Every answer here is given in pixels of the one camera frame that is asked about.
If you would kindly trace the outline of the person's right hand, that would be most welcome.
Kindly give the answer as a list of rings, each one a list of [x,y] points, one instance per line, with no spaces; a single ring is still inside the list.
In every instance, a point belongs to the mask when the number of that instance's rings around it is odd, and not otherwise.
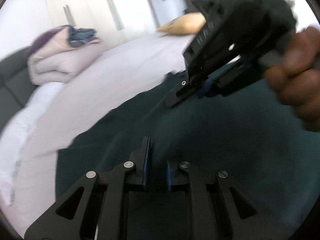
[[[281,63],[264,73],[279,102],[313,132],[319,131],[319,70],[311,65],[318,54],[319,30],[309,26],[292,37]]]

